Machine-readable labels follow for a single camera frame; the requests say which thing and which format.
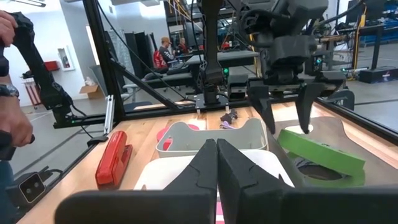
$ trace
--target person's hand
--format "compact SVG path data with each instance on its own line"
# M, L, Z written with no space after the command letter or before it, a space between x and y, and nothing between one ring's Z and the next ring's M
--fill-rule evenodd
M4 42L5 47L12 44L15 36L14 29L17 27L15 19L10 14L0 10L0 39Z
M16 97L0 96L0 130L11 133L12 146L30 144L33 127Z

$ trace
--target wristwatch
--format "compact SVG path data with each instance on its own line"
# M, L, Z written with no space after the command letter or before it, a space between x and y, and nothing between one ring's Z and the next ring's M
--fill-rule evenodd
M19 91L11 84L0 84L0 96L16 96L19 97Z

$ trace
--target wooden work surface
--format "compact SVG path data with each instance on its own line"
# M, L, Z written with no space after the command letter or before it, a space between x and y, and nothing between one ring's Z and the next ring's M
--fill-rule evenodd
M281 103L272 105L275 121L288 121L297 119L297 112L293 103ZM252 108L237 109L239 118L234 121L235 127L241 127L247 119L260 116ZM183 114L176 116L164 116L161 118L139 119L125 121L115 127L115 131L125 131L128 135L128 144L132 144L134 152L124 175L121 189L133 189L142 170L151 160L159 158L155 151L157 144L156 134L162 128L177 121L195 124L201 129L219 129L220 116L225 111L215 111L202 115ZM398 147L381 139L380 137L360 128L351 121L340 118L338 115L315 105L311 116L332 116L342 120L346 135L376 155L386 163L398 169ZM67 196L83 191L96 190L95 172L103 155L106 143L97 145L70 173L63 178L23 219L18 222L26 224L53 223L53 215L58 204Z

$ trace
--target cardboard box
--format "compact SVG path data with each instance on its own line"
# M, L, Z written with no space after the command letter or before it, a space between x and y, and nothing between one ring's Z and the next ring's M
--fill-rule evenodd
M83 86L80 89L81 94L87 94L89 99L100 99L104 98L104 93L98 85Z

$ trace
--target green masking tape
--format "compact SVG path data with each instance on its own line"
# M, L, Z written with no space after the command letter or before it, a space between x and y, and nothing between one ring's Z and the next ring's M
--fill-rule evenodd
M363 185L365 161L351 154L333 149L326 144L307 139L297 133L282 130L278 137L279 144L289 151L291 159L305 159L312 165L320 165L339 173L337 180L320 180L304 175L311 184L322 187L354 187Z

